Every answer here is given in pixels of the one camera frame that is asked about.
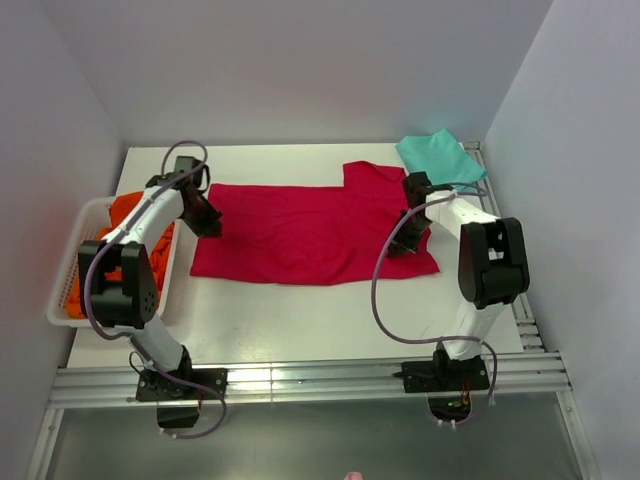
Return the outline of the crimson red t shirt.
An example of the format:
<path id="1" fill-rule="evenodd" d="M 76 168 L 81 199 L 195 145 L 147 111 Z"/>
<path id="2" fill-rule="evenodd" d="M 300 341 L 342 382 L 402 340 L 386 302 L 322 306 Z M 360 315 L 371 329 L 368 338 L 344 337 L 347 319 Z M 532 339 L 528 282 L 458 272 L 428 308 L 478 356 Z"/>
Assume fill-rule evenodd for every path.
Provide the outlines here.
<path id="1" fill-rule="evenodd" d="M 198 240 L 191 275 L 303 286 L 371 279 L 406 208 L 406 173 L 366 161 L 342 172 L 340 186 L 212 185 L 222 234 Z"/>

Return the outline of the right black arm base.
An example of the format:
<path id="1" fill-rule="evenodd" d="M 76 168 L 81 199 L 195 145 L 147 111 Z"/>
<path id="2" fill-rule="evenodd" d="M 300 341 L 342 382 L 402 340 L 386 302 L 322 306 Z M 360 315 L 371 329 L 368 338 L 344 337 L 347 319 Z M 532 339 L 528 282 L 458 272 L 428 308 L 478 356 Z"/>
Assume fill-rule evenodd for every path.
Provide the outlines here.
<path id="1" fill-rule="evenodd" d="M 406 394 L 444 394 L 428 399 L 428 408 L 437 421 L 452 425 L 471 416 L 472 393 L 488 391 L 491 386 L 480 355 L 454 360 L 444 348 L 438 348 L 431 360 L 403 362 L 392 376 L 402 382 Z"/>

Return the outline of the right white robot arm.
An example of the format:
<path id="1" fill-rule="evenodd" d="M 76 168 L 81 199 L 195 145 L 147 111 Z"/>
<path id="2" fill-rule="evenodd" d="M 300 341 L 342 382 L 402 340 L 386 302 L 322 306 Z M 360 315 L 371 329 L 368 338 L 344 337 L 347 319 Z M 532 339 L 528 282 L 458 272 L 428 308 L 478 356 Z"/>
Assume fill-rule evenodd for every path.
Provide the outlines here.
<path id="1" fill-rule="evenodd" d="M 405 195 L 408 209 L 401 213 L 386 254 L 389 258 L 415 253 L 429 227 L 436 223 L 458 241 L 457 279 L 463 301 L 454 334 L 442 341 L 447 355 L 433 365 L 435 383 L 452 390 L 468 374 L 464 361 L 480 355 L 482 341 L 496 319 L 530 284 L 522 225 L 499 218 L 464 199 L 457 192 L 419 188 Z"/>

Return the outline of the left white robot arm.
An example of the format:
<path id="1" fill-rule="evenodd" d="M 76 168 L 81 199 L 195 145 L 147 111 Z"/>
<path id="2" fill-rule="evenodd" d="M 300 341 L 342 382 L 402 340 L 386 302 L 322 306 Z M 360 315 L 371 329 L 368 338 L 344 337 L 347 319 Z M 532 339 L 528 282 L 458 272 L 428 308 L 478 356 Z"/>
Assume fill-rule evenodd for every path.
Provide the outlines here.
<path id="1" fill-rule="evenodd" d="M 182 366 L 186 348 L 158 313 L 159 290 L 149 254 L 174 221 L 199 237 L 219 237 L 221 218 L 190 181 L 153 186 L 111 233 L 78 248 L 81 307 L 94 332 L 106 341 L 128 340 L 147 368 L 162 371 L 159 388 L 172 399 L 191 394 L 195 375 Z"/>

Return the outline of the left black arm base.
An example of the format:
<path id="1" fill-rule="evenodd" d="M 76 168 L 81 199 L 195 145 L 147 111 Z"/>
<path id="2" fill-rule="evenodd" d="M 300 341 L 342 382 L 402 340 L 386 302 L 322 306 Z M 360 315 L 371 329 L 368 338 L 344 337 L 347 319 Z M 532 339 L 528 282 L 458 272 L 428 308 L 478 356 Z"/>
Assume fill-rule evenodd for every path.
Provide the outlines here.
<path id="1" fill-rule="evenodd" d="M 135 400 L 161 403 L 156 407 L 156 421 L 162 434 L 182 440 L 198 439 L 222 426 L 228 412 L 225 399 L 228 369 L 195 369 L 186 350 L 177 370 L 157 371 L 150 366 L 138 369 L 133 364 L 133 355 L 134 352 L 129 355 L 129 366 L 138 374 Z M 199 421 L 205 400 L 219 402 L 222 408 L 219 419 L 208 430 L 188 433 Z"/>

